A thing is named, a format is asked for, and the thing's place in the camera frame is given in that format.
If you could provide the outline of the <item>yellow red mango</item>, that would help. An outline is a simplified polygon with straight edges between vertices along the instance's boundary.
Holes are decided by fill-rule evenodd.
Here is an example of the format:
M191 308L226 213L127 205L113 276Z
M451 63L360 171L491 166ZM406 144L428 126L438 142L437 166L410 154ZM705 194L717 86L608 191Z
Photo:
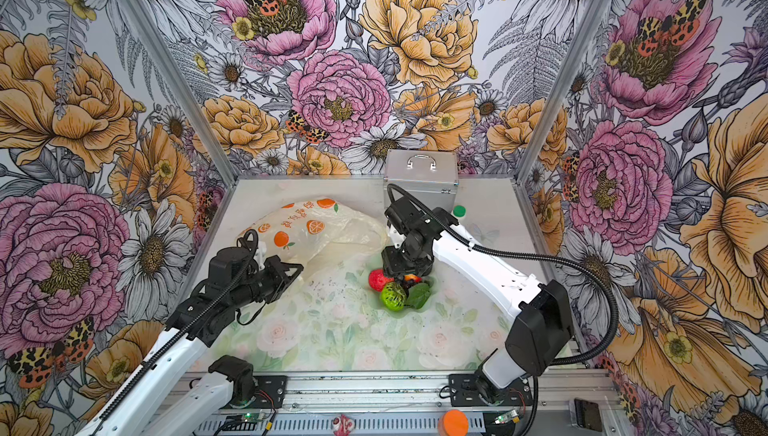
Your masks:
M415 274L406 274L404 276L404 281L409 285L416 285L422 282L422 278Z

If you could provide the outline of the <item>red strawberry fruit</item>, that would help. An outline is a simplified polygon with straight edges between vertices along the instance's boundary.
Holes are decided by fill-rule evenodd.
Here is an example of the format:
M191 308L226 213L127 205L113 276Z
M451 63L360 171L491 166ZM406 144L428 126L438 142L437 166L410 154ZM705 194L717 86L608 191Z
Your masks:
M382 269L372 270L368 276L368 284L376 292L381 292L387 284L393 281L394 279L387 276Z

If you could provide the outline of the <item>green kiwi half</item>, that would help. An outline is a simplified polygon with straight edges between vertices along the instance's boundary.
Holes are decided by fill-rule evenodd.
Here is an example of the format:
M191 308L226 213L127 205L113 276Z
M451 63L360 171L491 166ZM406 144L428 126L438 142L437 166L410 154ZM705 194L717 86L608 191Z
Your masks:
M388 310L399 312L405 308L407 293L399 283L392 281L384 285L380 292L380 299Z

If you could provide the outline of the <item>light green wavy plate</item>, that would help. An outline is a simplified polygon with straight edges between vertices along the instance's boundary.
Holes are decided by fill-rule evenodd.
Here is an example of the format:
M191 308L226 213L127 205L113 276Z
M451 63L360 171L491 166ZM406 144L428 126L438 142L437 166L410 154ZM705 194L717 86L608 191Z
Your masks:
M401 285L401 286L402 286L402 287L405 289L405 291L406 291L407 295L408 295L408 290L409 290L411 287L413 287L413 286L414 286L414 285L409 285L408 283L406 283L406 282L404 281L404 277L391 277L391 278L393 278L395 282L399 283L399 284L400 284L400 285ZM421 278L422 278L422 282L424 282L424 283L428 283L428 284L431 286L431 289L432 289L432 295L431 295L431 297L429 298L429 300L430 300L430 299L431 299L431 298L432 298L432 297L433 297L433 296L436 294L436 289L435 289L435 280L434 280L432 277L430 277L430 276L425 276L425 277L421 277ZM426 302L426 304L424 305L424 307L423 307L423 308L421 308L421 309L419 309L419 310L416 310L416 309L412 309L412 308L409 308L409 307L406 307L406 306L405 306L405 308L404 308L402 311L399 311L399 312L393 312L393 311L390 311L390 310L388 310L388 309L387 309L387 308L386 308L386 307L383 305L383 303L382 303L382 301L381 301L381 299L380 299L380 292L376 292L376 291L374 291L373 289L371 289L371 290L374 292L374 296L375 296L375 305L376 305L376 306L378 306L378 307L384 308L385 310L389 311L390 313L393 313L393 314L396 314L396 315L399 315L399 314L403 314L405 311L411 311L411 312L423 312L423 311L425 311L425 310L426 310L426 307L427 307L427 303L429 302L429 300L428 300L428 301Z

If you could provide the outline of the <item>cream translucent plastic bag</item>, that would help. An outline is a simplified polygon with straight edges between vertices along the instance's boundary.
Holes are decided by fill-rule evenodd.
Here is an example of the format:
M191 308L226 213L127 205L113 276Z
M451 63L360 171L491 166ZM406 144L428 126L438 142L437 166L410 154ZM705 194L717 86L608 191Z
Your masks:
M388 241L383 223L329 197L291 202L248 228L267 256L300 264L307 275L377 254Z

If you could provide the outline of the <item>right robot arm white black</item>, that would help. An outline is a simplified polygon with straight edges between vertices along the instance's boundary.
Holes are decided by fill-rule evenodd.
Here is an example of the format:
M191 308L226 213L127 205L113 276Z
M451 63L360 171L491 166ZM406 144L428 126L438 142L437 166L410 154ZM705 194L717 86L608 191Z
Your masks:
M464 276L501 311L510 325L475 372L474 389L497 404L501 392L528 376L540 376L573 337L564 287L543 283L497 256L480 250L475 238L442 208L427 214L401 197L385 211L392 244L382 251L384 273L400 282L409 274L423 277L441 262Z

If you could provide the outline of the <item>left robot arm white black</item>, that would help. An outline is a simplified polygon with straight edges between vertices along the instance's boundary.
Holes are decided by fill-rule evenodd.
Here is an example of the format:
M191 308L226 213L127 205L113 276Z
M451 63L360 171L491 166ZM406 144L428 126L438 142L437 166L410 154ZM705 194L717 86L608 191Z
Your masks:
M304 267L267 256L264 244L220 250L200 281L166 323L146 357L83 435L187 435L231 401L255 392L252 366L235 357L206 374L182 403L158 410L187 370L236 322L244 307L271 304L299 279Z

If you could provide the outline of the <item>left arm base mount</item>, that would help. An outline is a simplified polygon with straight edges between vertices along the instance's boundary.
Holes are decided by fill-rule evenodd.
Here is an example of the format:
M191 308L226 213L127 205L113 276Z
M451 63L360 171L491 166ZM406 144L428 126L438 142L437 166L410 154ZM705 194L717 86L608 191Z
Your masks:
M234 408L245 410L279 410L283 408L287 394L288 377L284 375L256 375L253 383L246 387L245 396L233 404Z

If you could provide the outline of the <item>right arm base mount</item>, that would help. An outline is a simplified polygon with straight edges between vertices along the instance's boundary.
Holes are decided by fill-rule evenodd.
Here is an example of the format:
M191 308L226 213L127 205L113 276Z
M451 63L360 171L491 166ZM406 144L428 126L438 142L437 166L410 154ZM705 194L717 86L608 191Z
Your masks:
M448 375L448 397L453 407L529 407L532 386L521 379L497 388L475 373Z

